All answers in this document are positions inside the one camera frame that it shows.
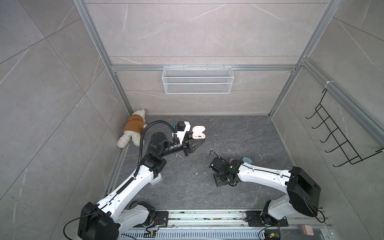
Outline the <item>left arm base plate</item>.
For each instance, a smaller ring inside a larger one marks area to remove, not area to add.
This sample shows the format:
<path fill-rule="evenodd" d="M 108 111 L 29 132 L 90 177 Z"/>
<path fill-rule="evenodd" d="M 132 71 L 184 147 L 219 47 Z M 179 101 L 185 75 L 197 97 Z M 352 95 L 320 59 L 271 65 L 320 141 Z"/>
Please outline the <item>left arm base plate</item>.
<path fill-rule="evenodd" d="M 150 212 L 147 219 L 141 224 L 142 227 L 156 226 L 167 226 L 169 220 L 169 211 L 155 211 Z"/>

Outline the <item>pink earbud charging case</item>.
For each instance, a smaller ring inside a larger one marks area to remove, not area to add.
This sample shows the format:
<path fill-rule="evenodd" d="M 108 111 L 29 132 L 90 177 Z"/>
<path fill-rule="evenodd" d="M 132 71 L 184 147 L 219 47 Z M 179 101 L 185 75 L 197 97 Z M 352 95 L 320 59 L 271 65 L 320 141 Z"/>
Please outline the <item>pink earbud charging case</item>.
<path fill-rule="evenodd" d="M 192 136 L 193 139 L 205 139 L 206 135 L 204 134 L 204 131 L 206 128 L 204 126 L 195 126 L 192 128 Z"/>

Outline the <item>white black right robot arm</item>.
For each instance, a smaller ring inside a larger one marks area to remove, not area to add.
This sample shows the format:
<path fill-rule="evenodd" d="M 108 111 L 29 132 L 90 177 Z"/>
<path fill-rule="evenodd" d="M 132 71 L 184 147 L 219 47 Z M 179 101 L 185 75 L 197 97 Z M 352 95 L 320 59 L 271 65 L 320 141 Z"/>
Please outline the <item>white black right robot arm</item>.
<path fill-rule="evenodd" d="M 287 217 L 300 213 L 317 218 L 321 187 L 301 168 L 273 170 L 257 167 L 240 160 L 226 161 L 216 157 L 210 164 L 215 172 L 217 187 L 235 187 L 240 182 L 267 186 L 284 193 L 276 200 L 268 200 L 262 211 L 247 211 L 246 222 L 251 227 L 286 227 Z"/>

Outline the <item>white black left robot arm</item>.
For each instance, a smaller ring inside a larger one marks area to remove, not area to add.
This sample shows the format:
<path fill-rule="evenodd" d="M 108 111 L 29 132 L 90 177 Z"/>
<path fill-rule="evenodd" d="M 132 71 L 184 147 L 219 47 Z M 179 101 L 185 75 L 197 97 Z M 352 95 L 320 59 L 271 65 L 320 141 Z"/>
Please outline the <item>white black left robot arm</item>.
<path fill-rule="evenodd" d="M 154 133 L 146 152 L 143 152 L 145 134 L 156 124 L 163 124 L 171 129 L 173 138 L 168 140 L 163 132 Z M 203 144 L 205 130 L 204 126 L 191 127 L 187 121 L 171 125 L 157 120 L 148 124 L 141 132 L 135 171 L 96 204 L 89 202 L 82 208 L 81 215 L 77 218 L 78 239 L 116 240 L 137 225 L 150 224 L 155 214 L 155 208 L 151 205 L 141 202 L 129 211 L 125 211 L 125 207 L 147 184 L 156 185 L 162 180 L 161 171 L 167 163 L 166 156 L 180 151 L 188 156 Z"/>

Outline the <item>blue earbud charging case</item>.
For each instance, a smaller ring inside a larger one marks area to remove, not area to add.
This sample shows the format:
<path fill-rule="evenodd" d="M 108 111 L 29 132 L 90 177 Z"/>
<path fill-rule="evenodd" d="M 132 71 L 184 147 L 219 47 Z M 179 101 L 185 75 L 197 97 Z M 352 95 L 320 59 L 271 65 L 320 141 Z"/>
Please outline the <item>blue earbud charging case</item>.
<path fill-rule="evenodd" d="M 247 157 L 243 157 L 243 158 L 242 158 L 242 161 L 243 161 L 244 163 L 252 164 L 252 160 L 251 160 L 250 158 L 247 158 Z"/>

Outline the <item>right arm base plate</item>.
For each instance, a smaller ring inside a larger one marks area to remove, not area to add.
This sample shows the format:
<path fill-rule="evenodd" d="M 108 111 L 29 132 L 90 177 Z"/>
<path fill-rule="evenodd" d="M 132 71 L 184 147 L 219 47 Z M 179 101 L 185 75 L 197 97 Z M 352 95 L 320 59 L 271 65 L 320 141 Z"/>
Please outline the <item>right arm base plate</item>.
<path fill-rule="evenodd" d="M 268 213 L 264 214 L 262 211 L 246 211 L 245 221 L 249 227 L 288 227 L 287 218 L 284 217 L 281 220 L 276 220 Z"/>

